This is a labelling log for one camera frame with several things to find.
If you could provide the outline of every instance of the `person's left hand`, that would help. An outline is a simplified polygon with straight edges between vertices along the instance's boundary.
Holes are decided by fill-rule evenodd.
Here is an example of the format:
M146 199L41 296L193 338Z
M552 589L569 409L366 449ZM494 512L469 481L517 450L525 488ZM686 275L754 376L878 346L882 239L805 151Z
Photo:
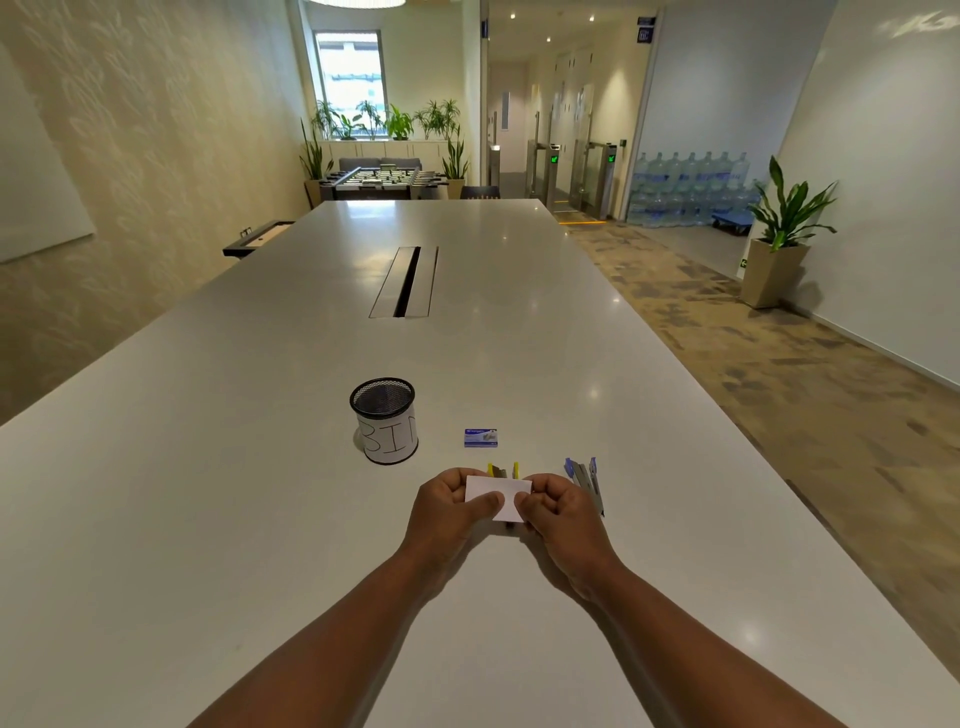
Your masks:
M503 494L487 493L464 502L467 476L487 474L452 468L420 486L398 553L413 558L427 572L431 588L443 583L446 570L470 537L473 525L503 507Z

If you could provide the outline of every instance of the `ceiling light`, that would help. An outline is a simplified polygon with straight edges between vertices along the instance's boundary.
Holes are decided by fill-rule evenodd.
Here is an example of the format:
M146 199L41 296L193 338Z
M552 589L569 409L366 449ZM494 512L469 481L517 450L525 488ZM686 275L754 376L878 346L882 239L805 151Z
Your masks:
M351 10L380 10L381 8L398 8L407 0L312 0L321 5L332 5L334 8L350 8Z

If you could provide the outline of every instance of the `black mesh cup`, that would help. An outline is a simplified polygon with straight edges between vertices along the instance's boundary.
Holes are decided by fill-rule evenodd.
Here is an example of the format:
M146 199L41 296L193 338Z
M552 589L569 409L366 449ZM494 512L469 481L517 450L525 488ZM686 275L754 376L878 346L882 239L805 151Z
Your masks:
M401 463L417 451L413 384L384 377L365 381L350 394L364 454L379 465Z

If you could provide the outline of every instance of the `wallpaper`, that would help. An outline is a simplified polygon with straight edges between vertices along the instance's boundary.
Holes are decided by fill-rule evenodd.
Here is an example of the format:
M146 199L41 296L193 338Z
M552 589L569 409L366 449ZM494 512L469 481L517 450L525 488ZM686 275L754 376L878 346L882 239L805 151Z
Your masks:
M96 234L0 265L0 423L307 211L284 0L4 0Z

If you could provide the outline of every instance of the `ceiling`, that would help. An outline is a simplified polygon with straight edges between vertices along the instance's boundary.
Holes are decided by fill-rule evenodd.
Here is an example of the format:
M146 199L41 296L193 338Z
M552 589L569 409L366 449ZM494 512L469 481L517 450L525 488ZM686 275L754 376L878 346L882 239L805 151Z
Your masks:
M557 47L592 28L609 23L636 22L635 15L654 11L661 2L642 0L490 0L488 59L526 61L550 46Z

